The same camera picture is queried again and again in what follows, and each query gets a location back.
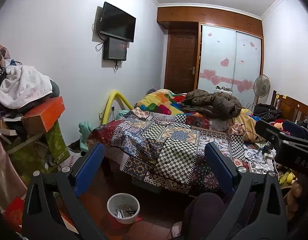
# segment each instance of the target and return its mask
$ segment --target dark pants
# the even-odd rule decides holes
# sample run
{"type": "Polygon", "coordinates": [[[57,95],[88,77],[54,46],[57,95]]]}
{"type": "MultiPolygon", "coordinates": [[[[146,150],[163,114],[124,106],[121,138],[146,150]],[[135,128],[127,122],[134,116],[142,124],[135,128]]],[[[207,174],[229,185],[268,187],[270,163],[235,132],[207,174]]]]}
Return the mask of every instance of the dark pants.
{"type": "Polygon", "coordinates": [[[225,209],[225,204],[218,195],[201,194],[185,209],[181,230],[182,238],[199,240],[205,236],[225,209]]]}
{"type": "MultiPolygon", "coordinates": [[[[223,215],[231,197],[225,204],[222,199],[214,193],[203,193],[194,199],[185,209],[182,221],[181,236],[177,239],[181,240],[199,240],[207,235],[218,219],[223,215]]],[[[254,192],[250,193],[246,199],[244,207],[241,211],[230,236],[234,236],[247,224],[250,218],[255,201],[254,192]]]]}

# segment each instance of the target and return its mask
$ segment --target yellow hose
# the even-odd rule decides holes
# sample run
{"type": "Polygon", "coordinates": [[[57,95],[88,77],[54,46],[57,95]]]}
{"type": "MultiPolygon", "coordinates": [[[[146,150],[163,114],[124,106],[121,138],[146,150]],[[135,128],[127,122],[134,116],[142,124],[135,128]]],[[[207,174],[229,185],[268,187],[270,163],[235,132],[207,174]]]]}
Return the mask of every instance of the yellow hose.
{"type": "Polygon", "coordinates": [[[111,92],[109,100],[107,100],[102,124],[106,124],[108,122],[110,113],[112,111],[111,110],[112,103],[116,96],[119,97],[130,110],[134,109],[134,107],[131,106],[131,104],[126,100],[126,98],[120,92],[118,92],[117,90],[114,90],[113,92],[111,92]]]}

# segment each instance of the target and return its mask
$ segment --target trash bin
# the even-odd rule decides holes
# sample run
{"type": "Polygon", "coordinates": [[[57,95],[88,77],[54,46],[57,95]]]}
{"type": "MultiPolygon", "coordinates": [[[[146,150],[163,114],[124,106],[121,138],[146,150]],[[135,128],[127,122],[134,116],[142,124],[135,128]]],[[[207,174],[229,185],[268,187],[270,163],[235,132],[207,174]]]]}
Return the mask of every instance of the trash bin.
{"type": "Polygon", "coordinates": [[[140,203],[134,196],[130,194],[118,193],[110,197],[107,201],[107,210],[110,215],[121,224],[132,224],[135,222],[138,213],[140,212],[140,203]],[[120,218],[116,216],[115,213],[117,213],[117,209],[124,207],[130,207],[131,210],[136,211],[136,213],[128,218],[120,218]]]}

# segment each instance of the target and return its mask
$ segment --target brown jacket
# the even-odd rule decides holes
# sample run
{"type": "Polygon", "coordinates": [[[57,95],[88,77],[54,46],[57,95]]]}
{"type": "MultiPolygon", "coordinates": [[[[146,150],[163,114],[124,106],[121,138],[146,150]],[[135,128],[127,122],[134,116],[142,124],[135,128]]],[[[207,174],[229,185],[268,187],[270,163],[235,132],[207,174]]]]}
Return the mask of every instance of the brown jacket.
{"type": "Polygon", "coordinates": [[[187,93],[181,102],[181,109],[184,112],[198,112],[206,117],[226,120],[237,117],[241,112],[242,105],[236,97],[227,93],[210,94],[204,90],[196,89],[187,93]]]}

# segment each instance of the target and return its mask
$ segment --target white towel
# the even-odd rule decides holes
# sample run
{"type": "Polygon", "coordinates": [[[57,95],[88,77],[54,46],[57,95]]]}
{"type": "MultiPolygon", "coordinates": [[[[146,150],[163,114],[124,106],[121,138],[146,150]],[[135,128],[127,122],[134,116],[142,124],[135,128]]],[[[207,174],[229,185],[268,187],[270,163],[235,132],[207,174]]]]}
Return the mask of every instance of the white towel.
{"type": "Polygon", "coordinates": [[[0,87],[0,103],[9,109],[19,109],[52,93],[50,78],[35,67],[9,65],[6,73],[0,87]]]}

